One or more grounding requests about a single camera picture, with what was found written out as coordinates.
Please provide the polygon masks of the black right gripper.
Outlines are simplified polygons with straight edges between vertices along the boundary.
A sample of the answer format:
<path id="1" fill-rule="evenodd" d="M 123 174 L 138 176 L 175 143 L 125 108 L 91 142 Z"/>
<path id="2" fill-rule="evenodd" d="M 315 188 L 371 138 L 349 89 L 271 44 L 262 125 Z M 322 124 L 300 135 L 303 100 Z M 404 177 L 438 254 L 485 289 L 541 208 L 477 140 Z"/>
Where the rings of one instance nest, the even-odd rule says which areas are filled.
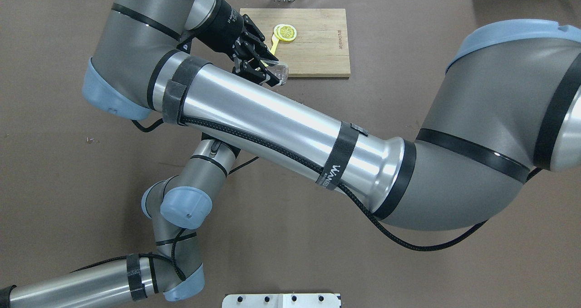
<path id="1" fill-rule="evenodd" d="M 241 16 L 226 0 L 216 0 L 210 16 L 195 29 L 195 38 L 217 53 L 231 57 L 238 40 L 232 73 L 258 85 L 276 86 L 278 79 L 261 62 L 273 61 L 265 36 L 249 16 Z"/>

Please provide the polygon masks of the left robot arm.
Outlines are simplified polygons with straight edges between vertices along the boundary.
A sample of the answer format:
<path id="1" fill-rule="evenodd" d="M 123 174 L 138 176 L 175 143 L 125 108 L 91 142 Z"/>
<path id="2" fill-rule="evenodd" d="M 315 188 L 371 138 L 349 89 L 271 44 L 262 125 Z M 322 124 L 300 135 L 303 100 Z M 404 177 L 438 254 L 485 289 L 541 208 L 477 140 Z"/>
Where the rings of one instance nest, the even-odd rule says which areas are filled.
<path id="1" fill-rule="evenodd" d="M 197 229 L 212 209 L 240 150 L 210 136 L 180 175 L 155 183 L 141 207 L 151 220 L 156 248 L 77 269 L 41 283 L 1 290 L 3 308 L 109 308 L 162 293 L 176 302 L 205 286 Z"/>

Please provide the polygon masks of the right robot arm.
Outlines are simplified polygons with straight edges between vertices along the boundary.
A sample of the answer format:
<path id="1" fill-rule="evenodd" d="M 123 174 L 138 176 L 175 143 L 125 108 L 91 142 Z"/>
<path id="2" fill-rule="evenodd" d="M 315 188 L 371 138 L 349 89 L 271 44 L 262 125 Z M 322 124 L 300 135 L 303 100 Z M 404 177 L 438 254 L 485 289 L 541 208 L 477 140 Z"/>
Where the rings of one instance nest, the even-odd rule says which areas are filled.
<path id="1" fill-rule="evenodd" d="M 465 239 L 539 170 L 580 164 L 580 30 L 519 19 L 463 41 L 415 141 L 387 141 L 263 87 L 278 60 L 224 0 L 115 0 L 83 95 L 153 111 L 344 192 L 417 251 Z"/>

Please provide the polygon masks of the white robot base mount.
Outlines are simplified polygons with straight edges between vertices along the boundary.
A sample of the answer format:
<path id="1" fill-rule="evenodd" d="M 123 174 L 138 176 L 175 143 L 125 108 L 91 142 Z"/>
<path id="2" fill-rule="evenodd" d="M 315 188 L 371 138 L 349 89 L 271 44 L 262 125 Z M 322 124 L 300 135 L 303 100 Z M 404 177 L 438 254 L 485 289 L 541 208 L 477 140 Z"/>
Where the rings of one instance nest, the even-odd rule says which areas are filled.
<path id="1" fill-rule="evenodd" d="M 230 294 L 222 308 L 342 308 L 340 294 L 335 293 L 259 293 Z"/>

